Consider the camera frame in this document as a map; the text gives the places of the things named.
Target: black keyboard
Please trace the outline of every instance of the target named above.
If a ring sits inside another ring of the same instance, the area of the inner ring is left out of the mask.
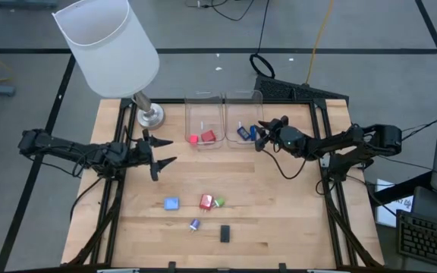
[[[257,76],[254,89],[259,90],[264,99],[344,99],[348,105],[348,96],[263,76]]]
[[[398,252],[437,265],[437,220],[397,210]]]

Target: white paper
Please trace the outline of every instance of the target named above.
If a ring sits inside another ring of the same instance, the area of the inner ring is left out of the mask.
[[[393,186],[394,184],[388,181],[377,179],[376,191],[384,190],[390,187],[390,185]],[[395,211],[398,209],[402,209],[406,212],[410,212],[412,205],[413,205],[413,197],[409,196],[403,199],[390,202],[385,206],[391,209],[395,213]],[[377,224],[383,224],[395,228],[395,223],[396,223],[395,216],[393,216],[387,209],[385,209],[382,206],[378,206],[376,209],[376,214],[377,214]]]

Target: white lampshade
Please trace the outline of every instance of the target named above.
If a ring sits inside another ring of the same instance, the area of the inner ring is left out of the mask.
[[[158,53],[127,0],[82,0],[53,16],[87,84],[101,96],[132,96],[158,73]]]

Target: lamp base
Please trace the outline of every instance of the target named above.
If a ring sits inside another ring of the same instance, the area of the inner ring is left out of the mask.
[[[151,110],[148,112],[145,112],[141,109],[138,110],[136,118],[141,127],[155,130],[160,128],[165,122],[165,110],[160,105],[152,103]]]

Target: desk lamp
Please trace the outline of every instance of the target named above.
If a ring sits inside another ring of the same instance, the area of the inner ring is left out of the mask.
[[[157,129],[165,111],[143,89],[159,57],[127,0],[82,0],[53,14],[89,87],[105,98],[131,97],[137,120]]]

